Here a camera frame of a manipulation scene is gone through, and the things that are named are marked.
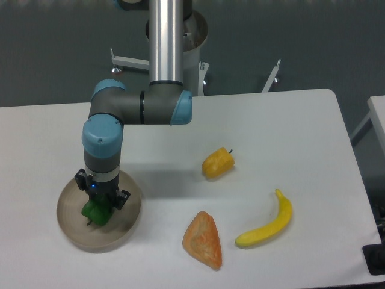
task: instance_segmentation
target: toy green pepper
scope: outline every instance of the toy green pepper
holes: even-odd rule
[[[109,218],[111,218],[112,213],[111,203],[104,194],[96,195],[95,198],[89,200],[82,209],[82,215],[99,226],[104,226]]]

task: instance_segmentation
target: silver cylinder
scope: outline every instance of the silver cylinder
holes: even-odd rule
[[[150,0],[150,83],[183,83],[183,1]]]

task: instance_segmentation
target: yellow pepper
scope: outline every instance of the yellow pepper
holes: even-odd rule
[[[202,171],[207,178],[215,178],[234,166],[234,158],[224,147],[210,154],[202,164]]]

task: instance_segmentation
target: banana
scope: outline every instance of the banana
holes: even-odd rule
[[[235,244],[239,247],[249,247],[263,242],[276,235],[289,223],[293,207],[280,190],[276,190],[276,196],[279,202],[279,211],[277,217],[269,224],[241,234],[235,239]]]

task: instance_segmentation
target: beige plate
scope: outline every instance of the beige plate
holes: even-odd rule
[[[120,171],[119,188],[130,192],[130,197],[121,210],[114,214],[104,226],[94,223],[87,226],[88,219],[81,210],[88,201],[84,191],[79,190],[72,179],[60,194],[57,219],[67,237],[82,249],[102,249],[121,239],[134,225],[140,212],[141,192],[134,180]]]

